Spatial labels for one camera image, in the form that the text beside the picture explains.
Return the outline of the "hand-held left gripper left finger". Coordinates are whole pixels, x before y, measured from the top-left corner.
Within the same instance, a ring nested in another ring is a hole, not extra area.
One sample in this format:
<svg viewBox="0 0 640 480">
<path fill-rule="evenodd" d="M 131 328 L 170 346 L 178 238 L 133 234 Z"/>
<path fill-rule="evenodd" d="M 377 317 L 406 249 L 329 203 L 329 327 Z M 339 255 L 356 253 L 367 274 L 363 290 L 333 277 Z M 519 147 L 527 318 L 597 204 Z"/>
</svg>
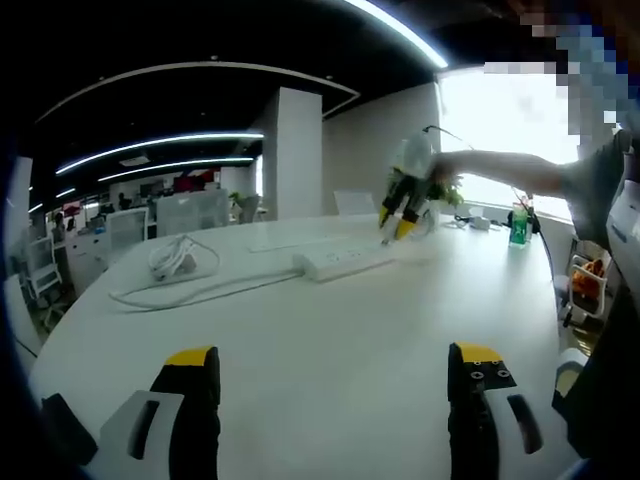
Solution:
<svg viewBox="0 0 640 480">
<path fill-rule="evenodd" d="M 216 479 L 220 359 L 206 346 L 170 356 L 100 430 L 100 479 Z"/>
</svg>

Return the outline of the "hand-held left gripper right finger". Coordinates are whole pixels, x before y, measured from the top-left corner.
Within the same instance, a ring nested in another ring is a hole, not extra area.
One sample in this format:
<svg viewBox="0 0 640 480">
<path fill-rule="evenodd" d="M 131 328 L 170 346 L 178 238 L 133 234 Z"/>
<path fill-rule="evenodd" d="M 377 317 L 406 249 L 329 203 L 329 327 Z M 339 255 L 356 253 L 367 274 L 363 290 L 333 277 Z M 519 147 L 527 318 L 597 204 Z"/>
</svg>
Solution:
<svg viewBox="0 0 640 480">
<path fill-rule="evenodd" d="M 452 479 L 564 479 L 580 463 L 552 398 L 489 347 L 449 346 L 447 398 Z"/>
</svg>

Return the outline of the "person's right hand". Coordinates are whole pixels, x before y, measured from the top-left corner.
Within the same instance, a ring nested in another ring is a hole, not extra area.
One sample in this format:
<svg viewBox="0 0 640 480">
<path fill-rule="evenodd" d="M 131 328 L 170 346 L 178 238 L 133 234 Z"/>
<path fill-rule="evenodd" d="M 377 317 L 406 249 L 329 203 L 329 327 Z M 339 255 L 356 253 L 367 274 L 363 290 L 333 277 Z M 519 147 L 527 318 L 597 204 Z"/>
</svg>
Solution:
<svg viewBox="0 0 640 480">
<path fill-rule="evenodd" d="M 458 185 L 460 169 L 459 152 L 436 153 L 432 157 L 429 180 L 439 184 Z"/>
</svg>

